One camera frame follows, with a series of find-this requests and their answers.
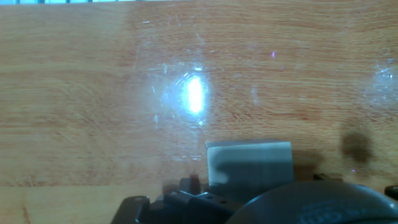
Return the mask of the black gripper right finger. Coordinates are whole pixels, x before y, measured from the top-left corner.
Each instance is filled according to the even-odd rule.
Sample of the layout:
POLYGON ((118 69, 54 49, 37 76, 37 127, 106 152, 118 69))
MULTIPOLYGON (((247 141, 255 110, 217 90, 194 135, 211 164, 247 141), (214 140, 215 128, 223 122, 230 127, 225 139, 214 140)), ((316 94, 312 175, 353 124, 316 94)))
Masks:
MULTIPOLYGON (((337 181, 343 182, 341 177, 332 177, 330 175, 321 173, 321 174, 314 174, 313 180, 324 180, 324 181, 337 181)), ((397 200, 397 185, 390 185, 384 188, 384 195, 388 196, 394 200, 397 200)))

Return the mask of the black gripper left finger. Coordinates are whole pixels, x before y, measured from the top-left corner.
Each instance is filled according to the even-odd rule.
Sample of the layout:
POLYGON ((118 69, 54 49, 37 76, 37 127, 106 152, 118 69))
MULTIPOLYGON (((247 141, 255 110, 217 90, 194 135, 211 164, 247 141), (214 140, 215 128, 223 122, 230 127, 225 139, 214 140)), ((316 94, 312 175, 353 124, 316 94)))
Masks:
POLYGON ((177 190, 151 201, 148 196, 125 198, 111 224, 212 224, 226 223, 243 205, 211 192, 201 192, 200 181, 180 180, 177 190))

